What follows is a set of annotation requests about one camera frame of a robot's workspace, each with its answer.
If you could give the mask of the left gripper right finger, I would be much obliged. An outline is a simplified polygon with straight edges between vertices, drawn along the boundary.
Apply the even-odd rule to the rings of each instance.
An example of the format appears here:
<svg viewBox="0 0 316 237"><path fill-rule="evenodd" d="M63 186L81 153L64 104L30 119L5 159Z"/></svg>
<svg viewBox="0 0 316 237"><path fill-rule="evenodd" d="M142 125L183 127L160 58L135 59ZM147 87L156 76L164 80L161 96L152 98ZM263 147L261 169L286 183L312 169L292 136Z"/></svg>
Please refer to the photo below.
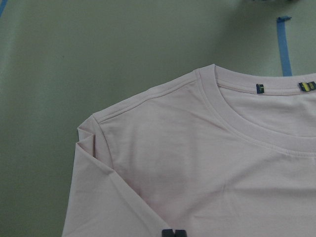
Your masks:
<svg viewBox="0 0 316 237"><path fill-rule="evenodd" d="M187 237L186 230L175 230L175 237Z"/></svg>

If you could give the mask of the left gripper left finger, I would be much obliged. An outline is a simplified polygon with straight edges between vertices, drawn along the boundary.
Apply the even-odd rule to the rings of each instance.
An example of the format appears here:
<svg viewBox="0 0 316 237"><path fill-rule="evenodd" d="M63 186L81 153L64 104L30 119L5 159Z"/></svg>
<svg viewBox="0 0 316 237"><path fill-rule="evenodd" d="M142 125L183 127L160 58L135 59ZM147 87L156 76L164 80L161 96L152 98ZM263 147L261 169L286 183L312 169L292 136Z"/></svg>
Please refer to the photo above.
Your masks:
<svg viewBox="0 0 316 237"><path fill-rule="evenodd" d="M161 237L175 237L173 229L164 229L161 231Z"/></svg>

